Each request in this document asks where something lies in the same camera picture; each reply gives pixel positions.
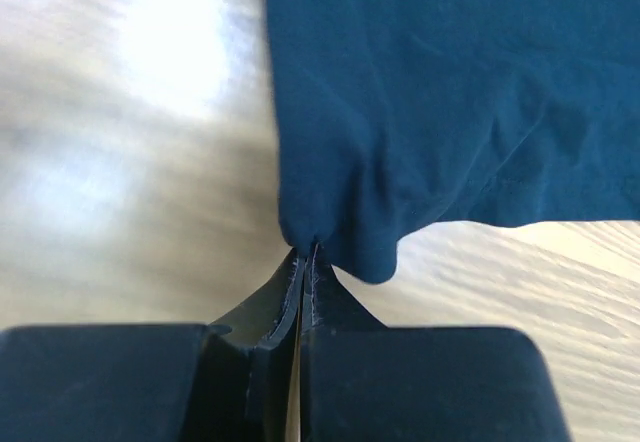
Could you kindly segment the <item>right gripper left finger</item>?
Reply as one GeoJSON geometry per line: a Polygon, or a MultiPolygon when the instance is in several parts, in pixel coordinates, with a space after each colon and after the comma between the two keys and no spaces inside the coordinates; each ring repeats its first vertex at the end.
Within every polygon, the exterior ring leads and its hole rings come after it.
{"type": "Polygon", "coordinates": [[[289,252],[269,280],[210,325],[207,416],[214,441],[283,441],[304,260],[289,252]]]}

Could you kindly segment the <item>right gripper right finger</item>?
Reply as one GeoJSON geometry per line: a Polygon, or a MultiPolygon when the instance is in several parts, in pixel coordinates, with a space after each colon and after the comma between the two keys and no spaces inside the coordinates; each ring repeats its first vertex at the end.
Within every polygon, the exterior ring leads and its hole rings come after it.
{"type": "Polygon", "coordinates": [[[337,409],[347,415],[363,393],[357,383],[359,335],[385,325],[338,280],[321,245],[305,261],[299,339],[300,432],[303,441],[328,441],[321,434],[337,409]]]}

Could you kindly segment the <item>navy jersey tank top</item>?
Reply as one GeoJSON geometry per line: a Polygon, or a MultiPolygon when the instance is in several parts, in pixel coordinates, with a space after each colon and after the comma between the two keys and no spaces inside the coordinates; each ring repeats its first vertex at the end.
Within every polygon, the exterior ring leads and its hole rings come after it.
{"type": "Polygon", "coordinates": [[[387,281],[436,222],[639,217],[639,0],[266,0],[279,223],[387,281]]]}

